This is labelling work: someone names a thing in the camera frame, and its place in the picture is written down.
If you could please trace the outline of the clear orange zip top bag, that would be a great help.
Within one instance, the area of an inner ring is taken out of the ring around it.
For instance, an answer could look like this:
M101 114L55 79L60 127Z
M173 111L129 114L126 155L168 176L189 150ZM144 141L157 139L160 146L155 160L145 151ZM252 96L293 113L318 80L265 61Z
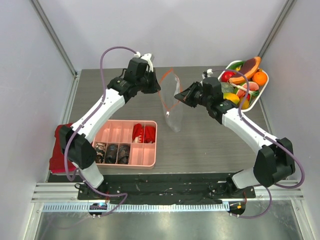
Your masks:
M175 98L183 88L179 77L171 68L167 71L159 81L161 90L158 92L166 124L172 131L178 133L182 127L183 106L182 103Z

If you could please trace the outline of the toy yellow green mango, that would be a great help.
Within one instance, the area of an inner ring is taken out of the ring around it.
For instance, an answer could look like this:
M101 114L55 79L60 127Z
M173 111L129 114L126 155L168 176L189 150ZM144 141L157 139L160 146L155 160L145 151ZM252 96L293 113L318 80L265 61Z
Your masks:
M240 102L240 98L239 98L236 94L234 94L234 93L232 93L232 92L226 92L226 93L224 93L224 94L223 94L223 98L224 98L225 100L230 100L231 102L233 102L233 103L236 104L236 105L238 105L239 102Z

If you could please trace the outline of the toy yellow lemon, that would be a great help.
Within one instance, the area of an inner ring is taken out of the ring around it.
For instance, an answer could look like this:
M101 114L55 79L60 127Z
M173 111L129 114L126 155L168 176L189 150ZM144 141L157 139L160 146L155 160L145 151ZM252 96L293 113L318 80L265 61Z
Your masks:
M250 101L247 98L240 98L238 106L241 107L242 110L246 110L250 107Z

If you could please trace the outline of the toy watermelon slice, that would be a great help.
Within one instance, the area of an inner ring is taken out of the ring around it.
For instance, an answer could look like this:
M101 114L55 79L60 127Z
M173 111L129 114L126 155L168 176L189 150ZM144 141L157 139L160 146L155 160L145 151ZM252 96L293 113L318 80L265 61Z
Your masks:
M248 95L251 97L258 97L260 92L259 92L259 85L253 81L249 82L249 92ZM234 94L236 94L239 98L243 97L247 92L247 83L242 83L239 85L236 85L234 89Z

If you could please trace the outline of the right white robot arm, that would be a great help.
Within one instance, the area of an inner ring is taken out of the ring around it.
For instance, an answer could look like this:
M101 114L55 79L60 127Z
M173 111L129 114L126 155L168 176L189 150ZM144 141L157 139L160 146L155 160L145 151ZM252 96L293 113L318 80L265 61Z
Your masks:
M236 133L256 154L254 166L235 173L226 184L230 197L238 197L249 186L270 187L295 172L292 143L265 132L242 114L235 103L224 98L216 77L194 82L174 97L193 108L205 107L210 117Z

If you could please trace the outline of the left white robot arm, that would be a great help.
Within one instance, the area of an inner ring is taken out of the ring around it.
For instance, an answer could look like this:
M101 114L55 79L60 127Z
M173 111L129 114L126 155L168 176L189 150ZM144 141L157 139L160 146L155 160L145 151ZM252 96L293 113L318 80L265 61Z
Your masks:
M154 94L160 91L153 56L146 53L133 57L122 76L113 78L101 98L70 127L62 126L59 141L64 161L71 162L90 185L89 194L100 200L107 192L104 177L96 164L96 150L92 142L107 120L138 92Z

